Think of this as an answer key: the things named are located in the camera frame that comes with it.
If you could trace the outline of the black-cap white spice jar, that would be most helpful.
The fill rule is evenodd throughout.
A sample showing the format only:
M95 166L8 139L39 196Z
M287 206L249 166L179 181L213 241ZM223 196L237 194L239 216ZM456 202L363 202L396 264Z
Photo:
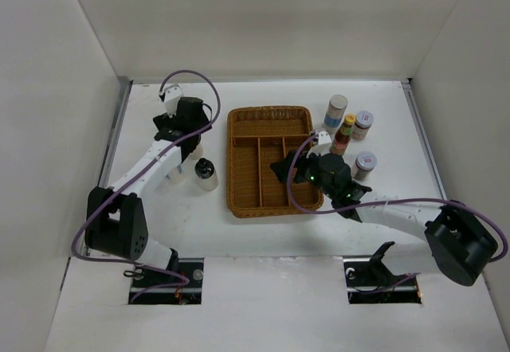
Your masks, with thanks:
M198 185L205 191L218 187L218 176L214 164L207 158L200 158L194 167Z

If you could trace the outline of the clear-lid white spice jar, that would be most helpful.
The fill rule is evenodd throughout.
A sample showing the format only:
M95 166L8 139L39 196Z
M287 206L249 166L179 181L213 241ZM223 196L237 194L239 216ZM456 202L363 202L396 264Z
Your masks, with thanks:
M198 142L195 149L190 152L188 158L191 160L198 161L203 156L203 147L201 142Z

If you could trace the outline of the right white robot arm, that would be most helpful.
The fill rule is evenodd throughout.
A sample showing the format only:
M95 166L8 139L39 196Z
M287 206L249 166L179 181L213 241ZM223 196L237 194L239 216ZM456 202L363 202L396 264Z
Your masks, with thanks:
M469 287L496 254L494 237L463 205L384 197L353 180L351 168L340 155L291 151L270 168L282 183L311 183L342 217L418 239L416 244L387 241L379 247L369 267L377 284L389 284L406 273L441 273Z

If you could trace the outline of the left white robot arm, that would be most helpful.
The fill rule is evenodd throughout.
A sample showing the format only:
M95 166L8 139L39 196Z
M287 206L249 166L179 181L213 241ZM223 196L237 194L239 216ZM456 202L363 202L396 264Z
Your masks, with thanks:
M198 130L210 120L203 100L182 96L173 112L153 121L158 131L145 155L117 182L89 194L84 242L90 249L152 267L153 280L170 287L179 277L178 253L150 237L143 198L179 172L200 146Z

